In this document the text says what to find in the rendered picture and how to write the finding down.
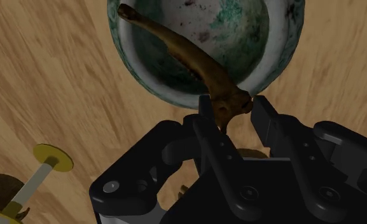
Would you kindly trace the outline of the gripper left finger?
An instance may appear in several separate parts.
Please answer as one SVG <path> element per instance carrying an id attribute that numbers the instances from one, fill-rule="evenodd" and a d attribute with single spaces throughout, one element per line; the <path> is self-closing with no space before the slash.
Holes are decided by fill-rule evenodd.
<path id="1" fill-rule="evenodd" d="M 168 210 L 157 195 L 185 160 L 199 178 Z M 240 170 L 230 138 L 216 127 L 209 97 L 183 123 L 164 120 L 105 170 L 90 186 L 97 221 L 258 221 L 259 191 Z"/>

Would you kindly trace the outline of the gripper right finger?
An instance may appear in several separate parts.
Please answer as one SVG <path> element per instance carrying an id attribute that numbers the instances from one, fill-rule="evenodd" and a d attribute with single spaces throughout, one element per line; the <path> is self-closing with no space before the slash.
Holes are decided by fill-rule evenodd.
<path id="1" fill-rule="evenodd" d="M 288 158 L 304 206 L 323 222 L 367 222 L 367 137 L 336 122 L 307 127 L 263 95 L 251 122 L 272 157 Z"/>

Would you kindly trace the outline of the brown bone-shaped object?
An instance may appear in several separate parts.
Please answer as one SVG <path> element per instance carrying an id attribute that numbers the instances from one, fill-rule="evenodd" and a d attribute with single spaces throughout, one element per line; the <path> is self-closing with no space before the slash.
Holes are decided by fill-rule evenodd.
<path id="1" fill-rule="evenodd" d="M 253 108 L 249 92 L 240 89 L 229 77 L 228 72 L 210 55 L 184 36 L 145 17 L 131 6 L 121 3 L 118 15 L 161 39 L 168 52 L 205 84 L 211 98 L 214 119 L 222 133 L 237 115 L 247 114 Z"/>

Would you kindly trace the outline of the green and white mottled bowl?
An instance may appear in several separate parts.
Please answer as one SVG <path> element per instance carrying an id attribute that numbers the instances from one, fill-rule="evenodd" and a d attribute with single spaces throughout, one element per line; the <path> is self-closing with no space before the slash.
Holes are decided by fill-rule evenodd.
<path id="1" fill-rule="evenodd" d="M 121 4 L 196 44 L 251 95 L 287 67 L 305 15 L 305 0 L 107 0 L 113 42 L 131 75 L 159 99 L 190 109 L 206 87 L 159 38 L 119 17 Z"/>

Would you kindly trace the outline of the yellow and white spool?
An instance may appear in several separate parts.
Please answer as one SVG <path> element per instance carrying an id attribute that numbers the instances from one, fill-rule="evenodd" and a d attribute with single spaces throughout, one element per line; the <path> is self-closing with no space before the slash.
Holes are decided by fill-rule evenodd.
<path id="1" fill-rule="evenodd" d="M 38 144 L 33 148 L 33 155 L 41 163 L 37 171 L 23 185 L 17 194 L 0 211 L 0 224 L 23 224 L 16 218 L 23 205 L 31 198 L 39 185 L 51 170 L 68 172 L 74 167 L 72 158 L 62 149 L 50 144 Z"/>

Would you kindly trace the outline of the dark brown round object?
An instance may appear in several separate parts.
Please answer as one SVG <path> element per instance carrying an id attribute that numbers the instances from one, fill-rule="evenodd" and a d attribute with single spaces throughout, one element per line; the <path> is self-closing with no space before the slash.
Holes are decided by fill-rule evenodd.
<path id="1" fill-rule="evenodd" d="M 0 211 L 8 205 L 23 185 L 23 182 L 13 176 L 0 174 Z"/>

